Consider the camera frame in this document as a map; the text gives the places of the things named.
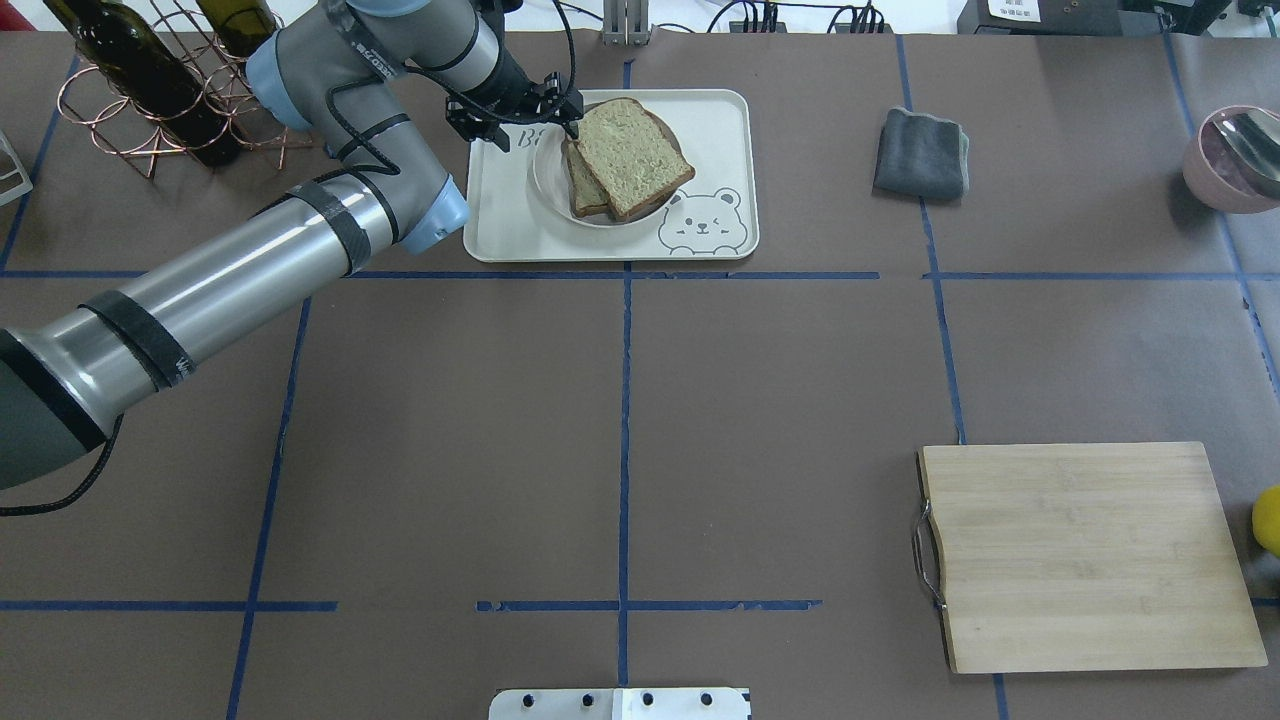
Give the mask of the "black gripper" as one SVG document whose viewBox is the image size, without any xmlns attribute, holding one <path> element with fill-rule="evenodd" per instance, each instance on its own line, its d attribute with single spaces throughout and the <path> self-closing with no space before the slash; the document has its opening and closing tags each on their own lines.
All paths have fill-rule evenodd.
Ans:
<svg viewBox="0 0 1280 720">
<path fill-rule="evenodd" d="M 572 78 L 579 88 L 576 83 L 577 63 L 573 53 L 570 54 L 570 72 L 563 77 Z M 502 126 L 557 124 L 564 129 L 567 138 L 577 141 L 580 138 L 580 122 L 585 115 L 584 99 L 581 108 L 539 113 L 538 100 L 532 96 L 531 87 L 540 82 L 531 81 L 525 74 L 524 68 L 503 47 L 490 77 L 460 97 L 460 128 L 462 131 L 488 131 L 488 141 L 502 152 L 511 150 L 509 136 Z"/>
</svg>

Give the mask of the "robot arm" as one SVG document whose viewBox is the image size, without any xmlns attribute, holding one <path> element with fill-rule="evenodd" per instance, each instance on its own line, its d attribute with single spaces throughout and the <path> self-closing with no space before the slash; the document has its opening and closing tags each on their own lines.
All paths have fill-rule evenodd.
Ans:
<svg viewBox="0 0 1280 720">
<path fill-rule="evenodd" d="M 104 451 L 123 415 L 201 363 L 401 245 L 430 249 L 470 209 L 399 100 L 422 76 L 465 141 L 509 149 L 507 126 L 575 131 L 575 73 L 530 79 L 506 46 L 516 1 L 320 1 L 248 59 L 259 104 L 316 132 L 340 168 L 120 288 L 35 331 L 3 332 L 1 482 Z"/>
</svg>

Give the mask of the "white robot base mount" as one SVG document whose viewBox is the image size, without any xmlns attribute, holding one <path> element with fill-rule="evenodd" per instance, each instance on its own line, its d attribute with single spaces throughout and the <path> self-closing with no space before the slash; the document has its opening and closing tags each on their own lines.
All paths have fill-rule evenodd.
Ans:
<svg viewBox="0 0 1280 720">
<path fill-rule="evenodd" d="M 508 689 L 489 719 L 751 719 L 750 692 L 732 687 Z"/>
</svg>

